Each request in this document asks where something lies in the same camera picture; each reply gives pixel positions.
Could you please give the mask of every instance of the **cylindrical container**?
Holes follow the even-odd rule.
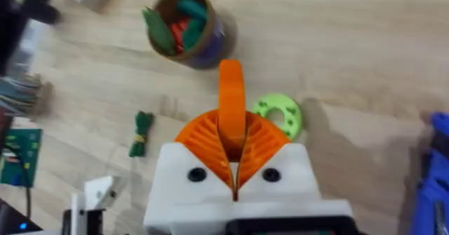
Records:
[[[170,24],[184,17],[185,14],[177,9],[179,0],[158,0],[154,6],[162,19]],[[203,4],[207,10],[207,21],[203,33],[196,42],[196,45],[188,51],[177,55],[168,55],[161,50],[156,43],[148,36],[152,48],[169,60],[188,65],[196,69],[212,67],[220,61],[222,57],[222,47],[225,40],[225,31],[219,17],[215,13],[209,0],[195,0]]]

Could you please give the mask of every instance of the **green circuit board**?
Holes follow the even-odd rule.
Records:
[[[19,152],[27,171],[30,187],[34,185],[39,148],[41,146],[41,129],[10,129],[6,135],[5,148],[0,157],[0,183],[13,186],[25,186],[24,173],[20,161],[8,147]]]

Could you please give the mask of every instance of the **wood grain surface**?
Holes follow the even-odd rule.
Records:
[[[70,196],[101,175],[127,179],[105,214],[106,234],[144,234],[142,219],[160,146],[217,107],[217,69],[158,56],[140,10],[156,0],[108,0],[94,13],[53,0],[33,72],[54,85],[44,129],[33,220],[61,225]],[[281,92],[304,110],[306,144],[321,191],[348,199],[369,234],[406,234],[416,157],[429,129],[420,114],[449,110],[449,0],[211,0],[235,38],[249,108]],[[147,157],[128,158],[134,116],[156,114]],[[16,122],[16,125],[27,124]],[[0,196],[25,210],[23,189]]]

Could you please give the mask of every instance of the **green plastic ring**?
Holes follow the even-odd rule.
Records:
[[[270,93],[261,97],[253,106],[253,113],[267,118],[273,109],[279,109],[283,113],[283,125],[280,129],[289,139],[293,139],[302,130],[302,113],[296,102],[288,96],[280,93]]]

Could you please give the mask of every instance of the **orange 3d printed part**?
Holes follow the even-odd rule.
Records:
[[[237,191],[284,144],[288,137],[270,121],[245,109],[241,65],[220,63],[218,109],[189,122],[176,137],[236,195]],[[229,162],[239,162],[236,182]]]

